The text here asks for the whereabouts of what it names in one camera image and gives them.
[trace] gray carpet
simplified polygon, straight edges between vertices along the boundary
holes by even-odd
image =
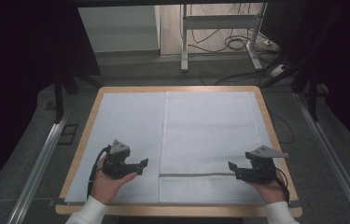
[[[106,86],[194,86],[214,85],[218,78],[253,72],[246,55],[191,57],[189,71],[180,71],[178,57],[159,58],[154,55],[99,55],[102,75],[93,77]],[[300,223],[350,223],[350,202],[331,170],[315,137],[305,121],[293,93],[289,90],[291,77],[263,89],[264,100],[269,107],[274,128],[282,149],[290,157],[287,165],[299,194],[303,215]],[[74,135],[65,134],[59,139],[49,165],[23,223],[64,223],[68,216],[57,215],[55,200],[58,199],[63,182],[77,149],[94,98],[98,90],[91,84],[76,78],[78,93],[64,94],[64,100],[72,100],[71,112],[66,125],[77,130]],[[231,82],[219,85],[257,85],[260,77],[238,76]],[[8,221],[9,215],[30,174],[39,151],[47,139],[55,120],[53,87],[42,90],[38,97],[38,108],[23,138],[15,148],[10,160],[0,173],[0,223]],[[350,175],[350,133],[332,115],[324,98],[317,101],[319,124],[335,148],[340,161]],[[212,219],[212,223],[266,223],[265,218]],[[106,217],[104,223],[114,223]],[[120,219],[119,223],[148,223],[145,219]],[[185,223],[184,219],[171,222]]]

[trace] white paper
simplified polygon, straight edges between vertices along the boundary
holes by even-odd
[[[164,92],[104,95],[65,202],[86,202],[91,168],[100,150],[114,139],[131,148],[127,163],[148,158],[148,166],[120,189],[112,203],[158,202],[164,97]]]
[[[261,203],[228,166],[272,146],[254,92],[168,92],[163,127],[160,202]]]
[[[127,163],[148,167],[113,203],[262,203],[228,167],[251,168],[245,152],[272,147],[254,92],[104,94],[67,203],[86,202],[93,163],[114,139],[131,147]]]

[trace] black cable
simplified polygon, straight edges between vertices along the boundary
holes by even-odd
[[[91,175],[90,175],[90,179],[88,180],[88,189],[87,189],[87,199],[88,197],[92,194],[92,185],[93,185],[93,180],[95,179],[95,175],[96,172],[98,172],[101,169],[97,169],[98,168],[98,162],[100,160],[100,158],[102,157],[102,154],[104,152],[108,153],[108,151],[110,150],[111,146],[105,147],[103,148],[100,152],[99,155],[96,157],[96,161],[92,166],[92,170],[91,170]]]
[[[279,118],[280,120],[282,120],[286,126],[288,127],[288,129],[291,131],[291,139],[288,142],[279,142],[281,144],[291,144],[294,143],[294,131],[293,129],[290,127],[290,125],[287,123],[287,121],[285,121],[284,119],[282,119],[281,117],[279,117],[277,114],[275,114],[268,106],[267,106],[267,110],[268,112],[271,114],[273,114],[275,117]]]
[[[282,174],[283,178],[284,178],[285,181],[286,181],[285,186],[286,186],[286,188],[287,188],[287,186],[288,186],[287,176],[285,175],[285,173],[283,173],[283,171],[282,171],[281,169],[279,169],[279,168],[276,167],[276,170],[278,170],[278,171]]]

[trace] metal stand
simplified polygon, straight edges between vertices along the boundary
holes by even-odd
[[[247,51],[256,70],[261,70],[254,45],[267,4],[262,4],[258,15],[214,15],[214,16],[187,16],[187,5],[183,5],[183,45],[181,49],[181,71],[189,70],[189,55],[187,43],[187,30],[208,29],[253,29],[250,42],[246,44]]]

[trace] fingers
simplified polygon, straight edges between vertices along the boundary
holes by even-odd
[[[131,180],[133,180],[135,177],[137,176],[137,172],[128,174],[126,176],[124,176],[123,178],[119,179],[121,185],[124,185],[128,182],[130,182]]]

